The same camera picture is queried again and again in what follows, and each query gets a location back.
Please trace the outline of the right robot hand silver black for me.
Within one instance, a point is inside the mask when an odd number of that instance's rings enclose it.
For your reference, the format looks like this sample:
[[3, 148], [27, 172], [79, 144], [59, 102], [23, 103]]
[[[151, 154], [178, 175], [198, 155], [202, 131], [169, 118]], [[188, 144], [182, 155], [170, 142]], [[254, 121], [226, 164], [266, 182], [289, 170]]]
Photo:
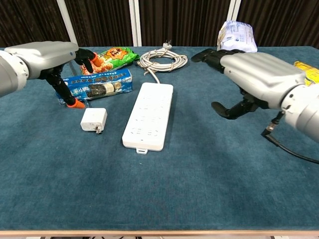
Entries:
[[228, 109], [219, 102], [211, 106], [228, 120], [254, 112], [257, 108], [280, 110], [290, 91], [304, 84], [305, 72], [273, 55], [242, 50], [205, 49], [193, 62], [204, 62], [226, 75], [240, 89], [243, 100]]

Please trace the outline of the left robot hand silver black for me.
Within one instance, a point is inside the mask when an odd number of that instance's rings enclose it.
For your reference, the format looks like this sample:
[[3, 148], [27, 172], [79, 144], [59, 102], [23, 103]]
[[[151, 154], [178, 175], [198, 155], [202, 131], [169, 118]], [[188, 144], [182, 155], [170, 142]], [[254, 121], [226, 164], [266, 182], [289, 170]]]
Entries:
[[42, 41], [7, 47], [0, 52], [0, 96], [25, 87], [27, 80], [46, 80], [67, 107], [83, 109], [85, 105], [72, 96], [61, 78], [66, 63], [74, 60], [92, 73], [100, 66], [96, 53], [72, 42]]

